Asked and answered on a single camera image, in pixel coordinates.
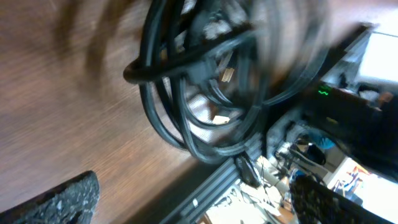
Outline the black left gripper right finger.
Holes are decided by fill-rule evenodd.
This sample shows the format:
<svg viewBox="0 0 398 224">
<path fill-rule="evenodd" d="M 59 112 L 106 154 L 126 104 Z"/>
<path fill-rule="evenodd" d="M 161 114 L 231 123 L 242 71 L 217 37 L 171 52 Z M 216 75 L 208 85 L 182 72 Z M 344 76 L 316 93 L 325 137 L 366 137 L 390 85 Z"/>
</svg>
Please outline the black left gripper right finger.
<svg viewBox="0 0 398 224">
<path fill-rule="evenodd" d="M 297 177 L 290 184 L 290 194 L 299 223 L 389 223 L 307 176 Z"/>
</svg>

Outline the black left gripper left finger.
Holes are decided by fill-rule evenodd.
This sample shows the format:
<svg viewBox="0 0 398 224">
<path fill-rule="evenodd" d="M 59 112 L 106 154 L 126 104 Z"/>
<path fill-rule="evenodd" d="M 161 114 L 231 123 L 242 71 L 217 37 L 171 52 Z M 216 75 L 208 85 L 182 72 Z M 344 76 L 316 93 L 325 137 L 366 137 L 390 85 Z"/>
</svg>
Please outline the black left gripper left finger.
<svg viewBox="0 0 398 224">
<path fill-rule="evenodd" d="M 92 170 L 1 212 L 1 223 L 90 224 L 100 184 Z"/>
</svg>

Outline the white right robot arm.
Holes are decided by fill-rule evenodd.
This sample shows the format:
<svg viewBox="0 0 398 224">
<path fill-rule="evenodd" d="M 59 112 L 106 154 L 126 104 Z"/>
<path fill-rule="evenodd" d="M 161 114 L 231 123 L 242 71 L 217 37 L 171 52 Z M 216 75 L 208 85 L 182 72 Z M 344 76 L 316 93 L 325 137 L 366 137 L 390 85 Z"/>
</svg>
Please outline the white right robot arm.
<svg viewBox="0 0 398 224">
<path fill-rule="evenodd" d="M 332 140 L 358 164 L 397 181 L 397 93 L 369 101 L 321 84 L 292 101 L 271 108 L 265 155 L 284 142 L 315 132 Z"/>
</svg>

